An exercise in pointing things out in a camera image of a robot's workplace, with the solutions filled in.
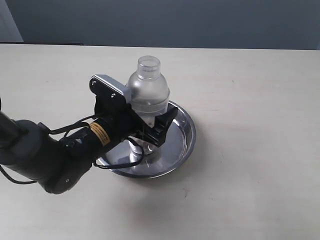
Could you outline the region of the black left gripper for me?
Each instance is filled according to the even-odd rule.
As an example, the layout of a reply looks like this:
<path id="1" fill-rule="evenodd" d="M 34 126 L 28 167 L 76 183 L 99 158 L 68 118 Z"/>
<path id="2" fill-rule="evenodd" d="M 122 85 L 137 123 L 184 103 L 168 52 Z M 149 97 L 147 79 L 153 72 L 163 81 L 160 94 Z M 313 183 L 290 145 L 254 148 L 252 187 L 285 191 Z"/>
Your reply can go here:
<path id="1" fill-rule="evenodd" d="M 172 107 L 166 113 L 155 117 L 154 127 L 149 127 L 126 103 L 119 93 L 108 88 L 97 79 L 90 79 L 90 91 L 95 95 L 94 113 L 102 144 L 114 148 L 132 136 L 133 148 L 153 148 L 162 146 L 167 132 L 178 115 L 178 108 Z"/>

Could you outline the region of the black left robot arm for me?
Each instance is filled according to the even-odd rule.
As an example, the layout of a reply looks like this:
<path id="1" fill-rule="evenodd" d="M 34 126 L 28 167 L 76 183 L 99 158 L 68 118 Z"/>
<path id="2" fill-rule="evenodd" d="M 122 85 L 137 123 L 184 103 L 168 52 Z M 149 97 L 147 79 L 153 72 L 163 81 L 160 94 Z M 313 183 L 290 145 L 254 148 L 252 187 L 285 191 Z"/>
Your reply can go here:
<path id="1" fill-rule="evenodd" d="M 73 124 L 49 129 L 43 123 L 13 120 L 0 115 L 0 171 L 6 169 L 40 184 L 50 194 L 70 190 L 97 160 L 124 141 L 137 140 L 156 147 L 166 141 L 176 107 L 155 117 L 153 127 L 132 109 L 131 90 L 105 74 L 91 77 L 95 94 L 91 123 L 85 118 Z"/>

